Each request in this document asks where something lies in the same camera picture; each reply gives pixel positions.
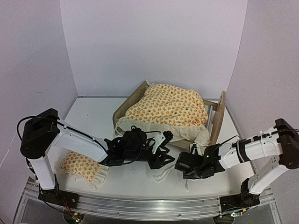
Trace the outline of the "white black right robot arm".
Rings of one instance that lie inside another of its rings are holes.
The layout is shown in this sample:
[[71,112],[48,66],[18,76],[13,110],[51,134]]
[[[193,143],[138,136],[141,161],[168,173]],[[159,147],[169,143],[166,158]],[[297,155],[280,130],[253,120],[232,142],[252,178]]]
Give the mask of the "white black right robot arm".
[[269,161],[241,184],[238,194],[220,197],[220,214],[233,214],[257,206],[263,190],[278,177],[299,167],[299,131],[284,119],[250,138],[208,146],[203,155],[182,152],[175,164],[185,180],[206,179],[232,167],[268,157]]

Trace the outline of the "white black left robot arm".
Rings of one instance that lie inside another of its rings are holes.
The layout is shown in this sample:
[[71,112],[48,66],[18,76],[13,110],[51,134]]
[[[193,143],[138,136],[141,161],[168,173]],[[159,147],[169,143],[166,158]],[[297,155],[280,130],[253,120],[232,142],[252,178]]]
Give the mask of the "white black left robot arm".
[[153,170],[174,161],[167,148],[173,137],[170,131],[144,132],[132,126],[121,137],[101,139],[68,125],[53,108],[22,118],[16,130],[20,152],[39,181],[38,198],[50,207],[64,206],[67,212],[77,207],[79,196],[60,189],[48,157],[53,147],[68,152],[63,169],[89,182],[103,176],[107,167],[141,161]]

